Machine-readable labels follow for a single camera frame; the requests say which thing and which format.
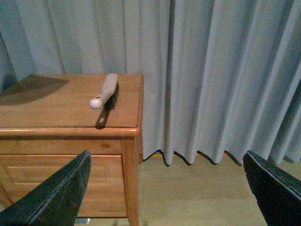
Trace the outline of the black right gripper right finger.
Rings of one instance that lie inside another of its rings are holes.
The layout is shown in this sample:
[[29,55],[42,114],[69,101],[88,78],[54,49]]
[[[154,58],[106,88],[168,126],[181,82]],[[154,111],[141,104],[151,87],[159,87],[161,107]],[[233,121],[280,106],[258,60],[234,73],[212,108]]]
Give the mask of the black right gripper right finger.
[[246,178],[269,226],[301,224],[301,181],[252,151],[243,157]]

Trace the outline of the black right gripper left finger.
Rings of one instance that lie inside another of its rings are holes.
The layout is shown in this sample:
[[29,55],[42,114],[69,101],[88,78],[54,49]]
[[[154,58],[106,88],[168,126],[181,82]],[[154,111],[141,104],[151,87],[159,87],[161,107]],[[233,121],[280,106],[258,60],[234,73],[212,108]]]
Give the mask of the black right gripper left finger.
[[72,226],[87,190],[91,170],[88,150],[0,213],[2,226]]

